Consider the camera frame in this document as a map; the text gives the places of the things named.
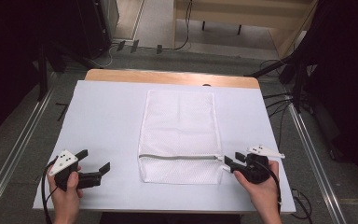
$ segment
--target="white bag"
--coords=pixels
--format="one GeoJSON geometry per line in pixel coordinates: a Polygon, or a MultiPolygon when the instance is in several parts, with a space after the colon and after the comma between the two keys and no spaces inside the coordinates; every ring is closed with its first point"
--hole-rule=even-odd
{"type": "Polygon", "coordinates": [[[138,152],[144,182],[219,184],[222,155],[212,93],[148,92],[138,152]]]}

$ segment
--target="white tabletop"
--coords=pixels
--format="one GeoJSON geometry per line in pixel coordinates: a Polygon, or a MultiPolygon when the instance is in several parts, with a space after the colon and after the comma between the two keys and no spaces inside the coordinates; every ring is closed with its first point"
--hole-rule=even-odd
{"type": "MultiPolygon", "coordinates": [[[[84,189],[80,209],[232,214],[255,211],[249,194],[229,172],[223,173],[219,185],[151,184],[141,180],[137,153],[150,90],[213,92],[222,149],[232,159],[236,151],[245,153],[247,147],[259,144],[277,149],[260,89],[78,81],[50,161],[64,149],[74,154],[88,149],[88,157],[79,163],[81,172],[96,172],[111,163],[101,186],[84,189]]],[[[271,159],[280,163],[282,212],[295,212],[281,160],[271,159]]],[[[43,208],[40,190],[34,208],[43,208]]]]}

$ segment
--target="finger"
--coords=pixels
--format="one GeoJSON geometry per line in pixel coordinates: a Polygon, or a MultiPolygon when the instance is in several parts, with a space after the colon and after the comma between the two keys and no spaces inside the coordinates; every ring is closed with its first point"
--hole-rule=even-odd
{"type": "Polygon", "coordinates": [[[83,189],[78,189],[77,190],[77,196],[79,197],[79,198],[83,198],[83,189]]]}
{"type": "Polygon", "coordinates": [[[277,161],[268,161],[269,169],[279,177],[279,163],[277,161]]]}
{"type": "Polygon", "coordinates": [[[50,186],[50,190],[56,188],[54,176],[50,176],[50,175],[49,175],[49,173],[50,173],[50,171],[51,171],[51,168],[53,168],[53,165],[50,165],[50,167],[48,168],[48,173],[46,174],[46,176],[47,176],[47,178],[48,178],[48,185],[50,186]]]}
{"type": "Polygon", "coordinates": [[[76,190],[77,184],[79,182],[79,175],[77,172],[72,172],[69,175],[68,182],[67,182],[67,188],[68,190],[76,190]]]}

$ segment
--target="hand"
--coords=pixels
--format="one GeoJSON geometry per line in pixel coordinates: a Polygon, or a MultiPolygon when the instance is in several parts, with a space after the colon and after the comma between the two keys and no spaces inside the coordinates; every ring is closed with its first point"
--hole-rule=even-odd
{"type": "Polygon", "coordinates": [[[72,172],[69,175],[67,190],[65,192],[62,189],[57,188],[54,176],[48,175],[50,192],[57,188],[51,195],[56,215],[54,220],[55,224],[75,223],[79,212],[80,198],[83,197],[83,191],[81,189],[76,189],[78,182],[78,173],[72,172]]]}
{"type": "MultiPolygon", "coordinates": [[[[279,163],[268,162],[269,169],[278,177],[279,163]]],[[[253,184],[249,182],[239,171],[234,171],[238,182],[249,192],[255,209],[260,214],[263,222],[282,223],[278,212],[278,189],[272,176],[263,183],[253,184]]]]}

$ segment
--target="black equipment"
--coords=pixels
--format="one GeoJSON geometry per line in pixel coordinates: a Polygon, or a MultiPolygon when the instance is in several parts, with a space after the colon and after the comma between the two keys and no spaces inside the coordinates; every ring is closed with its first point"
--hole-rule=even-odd
{"type": "Polygon", "coordinates": [[[241,162],[246,162],[246,166],[238,164],[229,157],[225,156],[225,164],[230,167],[231,173],[239,171],[249,182],[254,184],[260,184],[269,179],[269,171],[259,165],[261,163],[265,167],[269,167],[269,159],[266,156],[249,154],[245,157],[240,154],[240,152],[236,152],[235,159],[241,162]]]}
{"type": "Polygon", "coordinates": [[[49,38],[80,57],[94,59],[110,46],[102,0],[49,1],[49,38]]]}
{"type": "MultiPolygon", "coordinates": [[[[83,160],[88,155],[89,155],[89,153],[86,149],[77,153],[76,157],[78,158],[78,161],[73,163],[72,165],[66,167],[65,169],[63,169],[62,171],[60,171],[59,173],[57,173],[54,176],[54,180],[56,182],[57,187],[66,191],[66,189],[67,189],[66,184],[68,182],[69,175],[72,172],[77,171],[78,162],[83,160]]],[[[77,184],[77,188],[78,189],[87,189],[87,188],[92,188],[95,186],[100,186],[101,179],[102,179],[103,175],[106,174],[107,172],[109,172],[109,170],[110,170],[110,162],[108,162],[106,165],[104,165],[102,168],[100,168],[100,170],[98,172],[87,173],[87,174],[83,174],[83,173],[79,172],[78,173],[79,174],[79,183],[77,184]]]]}

